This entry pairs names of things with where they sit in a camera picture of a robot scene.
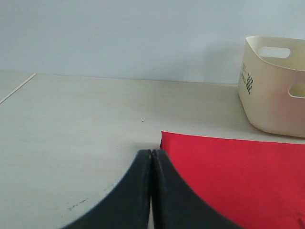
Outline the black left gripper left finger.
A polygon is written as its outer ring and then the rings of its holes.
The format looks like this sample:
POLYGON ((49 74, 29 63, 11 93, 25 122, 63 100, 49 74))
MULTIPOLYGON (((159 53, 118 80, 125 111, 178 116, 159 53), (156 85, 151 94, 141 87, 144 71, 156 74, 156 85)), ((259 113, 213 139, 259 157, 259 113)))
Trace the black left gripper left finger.
POLYGON ((137 152, 115 188, 66 229, 146 229, 150 213, 152 151, 137 152))

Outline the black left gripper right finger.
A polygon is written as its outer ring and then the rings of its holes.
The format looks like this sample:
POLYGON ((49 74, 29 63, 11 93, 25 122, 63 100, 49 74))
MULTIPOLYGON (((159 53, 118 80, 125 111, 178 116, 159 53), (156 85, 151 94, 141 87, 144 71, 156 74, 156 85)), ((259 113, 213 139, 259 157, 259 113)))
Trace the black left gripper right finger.
POLYGON ((153 150, 150 190, 156 229, 238 229, 207 205, 179 175, 164 150, 153 150))

